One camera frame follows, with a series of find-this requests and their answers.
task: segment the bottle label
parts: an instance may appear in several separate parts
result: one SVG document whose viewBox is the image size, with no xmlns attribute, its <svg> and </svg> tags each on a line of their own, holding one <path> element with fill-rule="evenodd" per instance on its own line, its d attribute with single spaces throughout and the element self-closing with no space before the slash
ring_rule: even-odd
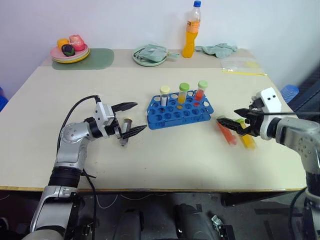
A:
<svg viewBox="0 0 320 240">
<path fill-rule="evenodd" d="M 186 25 L 186 31 L 189 33 L 196 34 L 199 31 L 200 21 L 188 21 Z"/>
</svg>

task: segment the orange juice bottle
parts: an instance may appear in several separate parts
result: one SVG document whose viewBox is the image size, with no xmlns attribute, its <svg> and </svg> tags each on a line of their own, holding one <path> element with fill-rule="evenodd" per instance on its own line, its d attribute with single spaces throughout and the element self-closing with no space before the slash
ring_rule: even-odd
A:
<svg viewBox="0 0 320 240">
<path fill-rule="evenodd" d="M 186 25 L 185 46 L 182 50 L 184 58 L 191 58 L 195 50 L 195 39 L 198 35 L 201 13 L 201 1 L 194 1 L 193 10 L 190 12 L 188 23 Z"/>
</svg>

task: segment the white wall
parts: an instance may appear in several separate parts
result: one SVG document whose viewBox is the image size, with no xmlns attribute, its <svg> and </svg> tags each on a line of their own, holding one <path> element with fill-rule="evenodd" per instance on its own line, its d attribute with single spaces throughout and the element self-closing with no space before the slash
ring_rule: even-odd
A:
<svg viewBox="0 0 320 240">
<path fill-rule="evenodd" d="M 78 33 L 91 48 L 184 44 L 192 0 L 2 0 L 0 86 L 10 98 L 56 40 Z M 203 0 L 197 45 L 236 44 L 279 88 L 298 84 L 320 59 L 319 0 Z"/>
</svg>

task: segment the yellow liquid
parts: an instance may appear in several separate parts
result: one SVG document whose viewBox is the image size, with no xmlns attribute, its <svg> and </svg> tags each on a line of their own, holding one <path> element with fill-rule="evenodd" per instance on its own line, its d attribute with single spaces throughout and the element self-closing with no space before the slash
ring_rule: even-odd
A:
<svg viewBox="0 0 320 240">
<path fill-rule="evenodd" d="M 243 129 L 245 129 L 247 127 L 244 122 L 240 122 L 240 124 Z M 253 137 L 248 134 L 242 136 L 241 141 L 246 149 L 255 149 L 256 148 L 256 143 L 255 143 Z"/>
<path fill-rule="evenodd" d="M 182 56 L 184 58 L 191 58 L 195 51 L 195 39 L 198 33 L 186 32 L 185 34 L 185 46 L 182 50 Z"/>
<path fill-rule="evenodd" d="M 179 96 L 178 96 L 178 103 L 179 104 L 184 104 L 185 100 L 186 100 L 186 96 L 187 96 L 186 92 L 180 92 Z"/>
</svg>

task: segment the blue bottle cap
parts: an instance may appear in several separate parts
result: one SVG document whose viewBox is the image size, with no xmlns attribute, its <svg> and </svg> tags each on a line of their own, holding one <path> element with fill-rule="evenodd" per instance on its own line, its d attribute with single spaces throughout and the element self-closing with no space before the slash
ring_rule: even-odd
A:
<svg viewBox="0 0 320 240">
<path fill-rule="evenodd" d="M 200 6 L 201 6 L 201 1 L 194 1 L 193 6 L 196 7 L 196 8 L 200 8 Z"/>
</svg>

